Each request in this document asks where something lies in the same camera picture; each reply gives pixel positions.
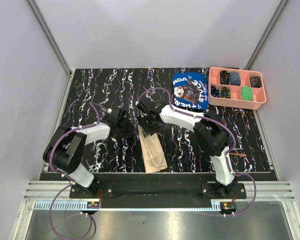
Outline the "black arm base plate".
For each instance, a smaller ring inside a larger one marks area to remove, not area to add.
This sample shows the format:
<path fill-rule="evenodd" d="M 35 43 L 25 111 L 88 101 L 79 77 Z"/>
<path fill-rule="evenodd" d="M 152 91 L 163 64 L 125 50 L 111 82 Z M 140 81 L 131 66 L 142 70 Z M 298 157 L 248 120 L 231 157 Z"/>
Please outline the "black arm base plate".
<path fill-rule="evenodd" d="M 217 183 L 214 173 L 96 173 L 90 189 L 75 185 L 71 199 L 101 198 L 109 209 L 201 209 L 212 200 L 246 200 L 243 183 L 231 187 Z"/>

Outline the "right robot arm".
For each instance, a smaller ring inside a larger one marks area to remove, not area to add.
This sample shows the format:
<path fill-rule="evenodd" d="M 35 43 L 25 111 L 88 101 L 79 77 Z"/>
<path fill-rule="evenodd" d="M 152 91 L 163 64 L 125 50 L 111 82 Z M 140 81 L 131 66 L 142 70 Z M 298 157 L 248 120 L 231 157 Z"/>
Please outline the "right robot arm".
<path fill-rule="evenodd" d="M 152 135 L 160 124 L 172 124 L 194 133 L 200 149 L 212 161 L 218 195 L 229 198 L 235 192 L 237 180 L 229 159 L 229 152 L 236 146 L 234 134 L 218 120 L 214 112 L 195 113 L 153 102 L 147 98 L 136 101 L 136 107 L 144 114 L 138 121 L 145 133 Z"/>

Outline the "beige cloth napkin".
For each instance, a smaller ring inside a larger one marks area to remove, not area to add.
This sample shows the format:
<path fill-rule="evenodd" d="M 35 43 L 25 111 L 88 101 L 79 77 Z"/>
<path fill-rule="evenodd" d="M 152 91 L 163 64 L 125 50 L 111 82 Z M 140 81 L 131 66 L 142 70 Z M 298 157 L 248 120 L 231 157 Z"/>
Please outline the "beige cloth napkin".
<path fill-rule="evenodd" d="M 145 172 L 151 174 L 165 170 L 168 165 L 157 133 L 149 135 L 144 133 L 140 125 L 137 128 Z"/>

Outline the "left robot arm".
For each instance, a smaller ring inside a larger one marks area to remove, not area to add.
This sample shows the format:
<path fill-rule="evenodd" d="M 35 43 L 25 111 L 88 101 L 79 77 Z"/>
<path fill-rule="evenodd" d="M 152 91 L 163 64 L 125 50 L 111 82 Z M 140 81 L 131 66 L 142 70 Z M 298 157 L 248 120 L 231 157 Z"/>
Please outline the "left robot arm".
<path fill-rule="evenodd" d="M 93 182 L 94 175 L 82 164 L 85 146 L 108 137 L 129 138 L 133 134 L 134 127 L 128 112 L 120 107 L 109 108 L 99 122 L 73 128 L 60 125 L 42 159 L 51 170 L 81 186 L 80 192 L 85 197 L 93 198 L 98 193 L 98 186 Z"/>

